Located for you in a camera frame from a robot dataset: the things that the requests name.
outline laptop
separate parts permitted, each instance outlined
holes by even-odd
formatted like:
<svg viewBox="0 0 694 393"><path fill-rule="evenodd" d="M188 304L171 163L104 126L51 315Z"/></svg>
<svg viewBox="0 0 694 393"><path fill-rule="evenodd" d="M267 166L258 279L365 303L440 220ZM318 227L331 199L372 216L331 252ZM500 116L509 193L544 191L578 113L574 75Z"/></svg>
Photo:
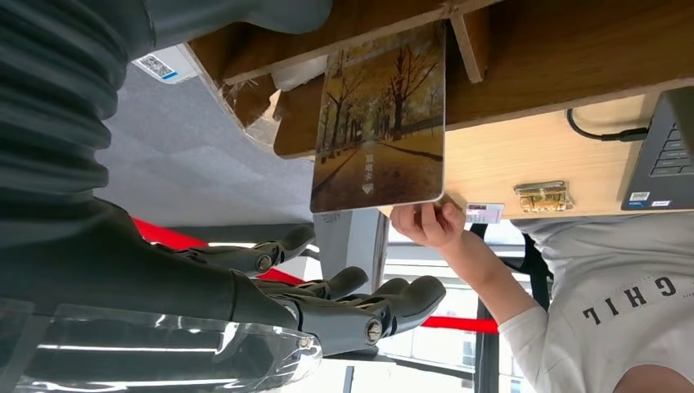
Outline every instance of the laptop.
<svg viewBox="0 0 694 393"><path fill-rule="evenodd" d="M694 87L660 95L622 210L694 209Z"/></svg>

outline human hand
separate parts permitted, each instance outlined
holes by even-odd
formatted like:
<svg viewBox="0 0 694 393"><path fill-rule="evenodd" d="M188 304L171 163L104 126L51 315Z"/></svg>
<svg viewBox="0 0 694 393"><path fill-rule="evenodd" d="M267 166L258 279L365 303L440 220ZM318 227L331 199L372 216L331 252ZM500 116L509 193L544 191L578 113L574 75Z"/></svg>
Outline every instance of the human hand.
<svg viewBox="0 0 694 393"><path fill-rule="evenodd" d="M393 227L413 242L432 247L438 251L451 250L461 241L464 214L452 203L446 203L436 211L434 203L396 206L390 213Z"/></svg>

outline floor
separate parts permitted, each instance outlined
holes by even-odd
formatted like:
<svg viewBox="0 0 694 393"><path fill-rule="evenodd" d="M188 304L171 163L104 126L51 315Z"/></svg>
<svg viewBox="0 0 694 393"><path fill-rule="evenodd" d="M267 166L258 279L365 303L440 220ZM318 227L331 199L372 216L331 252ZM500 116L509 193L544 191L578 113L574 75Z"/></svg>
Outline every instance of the floor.
<svg viewBox="0 0 694 393"><path fill-rule="evenodd" d="M106 125L110 171L97 196L162 226L312 221L313 163L262 151L240 131L200 79L168 85L134 66Z"/></svg>

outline keyboard key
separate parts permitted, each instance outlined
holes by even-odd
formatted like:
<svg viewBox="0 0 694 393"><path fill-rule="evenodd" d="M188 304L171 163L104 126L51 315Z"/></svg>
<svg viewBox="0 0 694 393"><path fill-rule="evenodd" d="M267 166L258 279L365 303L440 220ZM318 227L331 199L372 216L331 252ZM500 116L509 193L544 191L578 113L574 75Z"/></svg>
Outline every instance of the keyboard key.
<svg viewBox="0 0 694 393"><path fill-rule="evenodd" d="M655 168L653 172L651 172L651 176L672 176L674 174L679 174L678 166L672 168Z"/></svg>
<svg viewBox="0 0 694 393"><path fill-rule="evenodd" d="M670 131L670 136L668 137L669 141L678 141L682 139L682 134L679 132L678 129L673 129Z"/></svg>
<svg viewBox="0 0 694 393"><path fill-rule="evenodd" d="M679 158L677 160L658 160L656 162L656 168L665 168L669 166L687 166L690 165L691 162L689 161L688 158Z"/></svg>
<svg viewBox="0 0 694 393"><path fill-rule="evenodd" d="M687 155L687 151L685 151L683 149L682 150L663 151L660 154L661 160L672 160L674 158L687 158L687 157L689 157Z"/></svg>
<svg viewBox="0 0 694 393"><path fill-rule="evenodd" d="M679 150L683 149L684 144L682 143L681 140L679 141L668 141L665 143L665 147L663 147L663 150Z"/></svg>

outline shirt sleeve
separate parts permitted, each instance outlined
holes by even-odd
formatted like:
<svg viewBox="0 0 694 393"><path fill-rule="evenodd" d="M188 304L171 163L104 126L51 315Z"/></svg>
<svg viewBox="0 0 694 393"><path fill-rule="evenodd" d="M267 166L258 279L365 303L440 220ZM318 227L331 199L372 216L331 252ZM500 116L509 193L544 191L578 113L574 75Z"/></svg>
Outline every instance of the shirt sleeve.
<svg viewBox="0 0 694 393"><path fill-rule="evenodd" d="M533 387L538 385L542 368L547 325L547 311L534 307L498 327L499 333L511 347L523 376Z"/></svg>

